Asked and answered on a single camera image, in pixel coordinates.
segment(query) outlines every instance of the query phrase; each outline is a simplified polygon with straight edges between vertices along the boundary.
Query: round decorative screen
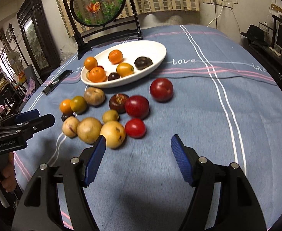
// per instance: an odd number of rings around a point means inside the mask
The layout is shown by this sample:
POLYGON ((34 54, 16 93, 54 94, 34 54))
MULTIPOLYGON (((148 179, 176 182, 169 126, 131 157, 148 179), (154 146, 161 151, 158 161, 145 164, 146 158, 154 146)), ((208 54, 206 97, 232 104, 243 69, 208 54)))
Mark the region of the round decorative screen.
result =
POLYGON ((104 26, 122 12, 126 0, 71 0, 72 16, 88 27, 104 26))

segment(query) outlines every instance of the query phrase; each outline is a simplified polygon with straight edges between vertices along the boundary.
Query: bed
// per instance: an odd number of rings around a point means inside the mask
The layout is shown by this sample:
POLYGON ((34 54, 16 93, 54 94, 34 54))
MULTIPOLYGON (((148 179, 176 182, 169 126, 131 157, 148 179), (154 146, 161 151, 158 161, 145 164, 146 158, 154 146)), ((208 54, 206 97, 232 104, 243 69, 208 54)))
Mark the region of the bed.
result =
MULTIPOLYGON (((151 113, 145 119, 143 139, 128 138, 118 150, 107 149, 95 181, 85 194, 100 230, 178 230, 193 195, 184 182, 171 151, 171 137, 178 134, 186 146, 213 163, 237 162, 247 175, 270 228, 282 214, 282 92, 267 71, 240 45, 222 32, 192 25, 162 26, 143 30, 144 39, 165 45, 167 56, 149 76, 126 86, 104 89, 107 100, 115 93, 148 98, 151 113), (155 102, 149 87, 156 77, 167 77, 174 98, 155 102)), ((81 60, 73 56, 55 70, 46 85, 62 71, 74 70, 46 97, 40 87, 23 112, 38 109, 51 113, 56 122, 34 135, 28 147, 15 152, 17 181, 22 188, 41 163, 58 166, 77 157, 88 145, 62 133, 58 107, 66 98, 83 95, 80 81, 83 61, 88 56, 130 41, 94 48, 81 60)), ((108 103, 90 108, 79 119, 101 120, 108 103)), ((124 125, 129 120, 121 116, 124 125)), ((219 185, 215 185, 207 227, 214 224, 219 185)), ((72 228, 59 187, 61 213, 72 228)))

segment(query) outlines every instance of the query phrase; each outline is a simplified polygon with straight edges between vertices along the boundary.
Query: white plate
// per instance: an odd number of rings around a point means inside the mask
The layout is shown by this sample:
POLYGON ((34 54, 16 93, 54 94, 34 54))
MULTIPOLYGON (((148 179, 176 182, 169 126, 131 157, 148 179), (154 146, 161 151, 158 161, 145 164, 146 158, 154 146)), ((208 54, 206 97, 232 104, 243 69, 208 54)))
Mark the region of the white plate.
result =
POLYGON ((166 47, 156 41, 130 41, 116 45, 95 56, 98 65, 103 66, 107 76, 112 72, 116 72, 117 64, 112 64, 108 59, 109 53, 115 49, 118 49, 123 53, 122 62, 132 65, 134 67, 134 73, 113 81, 91 82, 86 78, 88 70, 83 67, 81 71, 82 82, 96 88, 113 88, 135 82, 153 72, 162 63, 167 54, 166 47), (143 70, 138 70, 134 65, 134 61, 140 56, 152 59, 153 64, 143 70))

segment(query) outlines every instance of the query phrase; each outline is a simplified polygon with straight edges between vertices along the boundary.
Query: human hand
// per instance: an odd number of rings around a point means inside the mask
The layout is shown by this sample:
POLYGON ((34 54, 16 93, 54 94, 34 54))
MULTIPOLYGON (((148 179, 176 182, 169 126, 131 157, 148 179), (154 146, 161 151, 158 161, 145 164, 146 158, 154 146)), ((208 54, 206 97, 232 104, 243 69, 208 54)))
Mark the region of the human hand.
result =
POLYGON ((14 154, 13 152, 9 153, 8 156, 8 164, 3 169, 2 175, 5 178, 2 181, 2 186, 4 189, 6 189, 6 192, 12 192, 15 190, 17 186, 17 180, 16 180, 16 172, 14 171, 14 154))

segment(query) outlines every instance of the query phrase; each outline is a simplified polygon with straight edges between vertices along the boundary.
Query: dark wooden door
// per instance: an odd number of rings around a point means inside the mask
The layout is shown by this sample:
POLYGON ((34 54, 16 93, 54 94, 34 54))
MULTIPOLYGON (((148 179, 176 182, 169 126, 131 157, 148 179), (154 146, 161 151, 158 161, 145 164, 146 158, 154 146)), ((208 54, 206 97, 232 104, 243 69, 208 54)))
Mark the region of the dark wooden door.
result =
POLYGON ((45 81, 60 66, 41 0, 25 0, 17 13, 21 34, 40 78, 45 81))

